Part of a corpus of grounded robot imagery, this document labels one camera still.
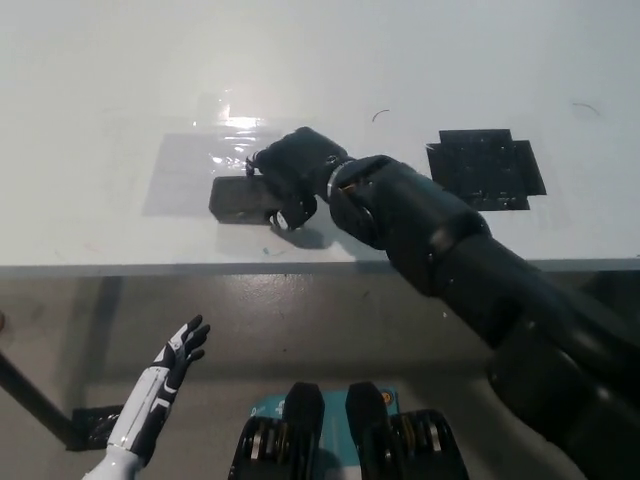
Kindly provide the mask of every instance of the table leg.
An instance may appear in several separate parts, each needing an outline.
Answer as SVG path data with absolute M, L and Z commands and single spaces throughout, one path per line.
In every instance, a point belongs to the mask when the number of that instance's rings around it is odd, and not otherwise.
M 65 416 L 0 352 L 0 387 L 60 440 L 67 450 L 106 447 L 122 406 L 77 409 Z

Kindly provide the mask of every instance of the robotic hand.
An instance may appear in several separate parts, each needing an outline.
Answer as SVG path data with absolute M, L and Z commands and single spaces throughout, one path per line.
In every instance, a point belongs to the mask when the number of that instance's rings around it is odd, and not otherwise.
M 147 466 L 187 370 L 204 356 L 209 325 L 182 326 L 138 379 L 109 437 L 104 459 L 84 478 L 133 480 Z
M 553 284 L 477 211 L 390 157 L 354 159 L 305 127 L 248 160 L 256 169 L 282 202 L 276 227 L 300 227 L 321 197 L 339 228 L 385 250 L 495 350 L 489 383 L 516 416 L 589 479 L 638 477 L 640 325 Z

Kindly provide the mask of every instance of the gray floor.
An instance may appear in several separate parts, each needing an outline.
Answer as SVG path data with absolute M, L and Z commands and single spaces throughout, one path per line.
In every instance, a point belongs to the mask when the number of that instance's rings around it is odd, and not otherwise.
M 0 349 L 66 412 L 121 403 L 181 323 L 211 323 L 143 479 L 226 478 L 265 394 L 363 379 L 395 385 L 404 410 L 441 409 L 474 480 L 583 478 L 500 406 L 476 337 L 392 274 L 2 280 L 0 309 Z M 2 391 L 0 425 L 2 480 L 79 479 L 102 455 L 65 452 Z

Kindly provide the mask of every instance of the white table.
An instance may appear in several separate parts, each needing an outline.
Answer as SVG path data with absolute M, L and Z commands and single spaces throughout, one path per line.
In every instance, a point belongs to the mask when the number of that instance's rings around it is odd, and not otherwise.
M 639 23 L 632 0 L 3 2 L 0 274 L 385 261 L 326 212 L 310 225 L 324 236 L 316 249 L 219 225 L 209 186 L 239 173 L 244 153 L 198 170 L 203 151 L 187 140 L 225 125 L 257 125 L 258 137 L 267 125 L 273 138 L 309 125 L 353 156 L 426 174 L 439 130 L 509 128 L 531 141 L 548 195 L 485 213 L 495 237 L 548 270 L 636 269 Z M 186 213 L 150 213 L 168 136 L 182 139 L 173 161 L 183 148 L 193 167 L 174 172 L 172 195 L 201 186 Z

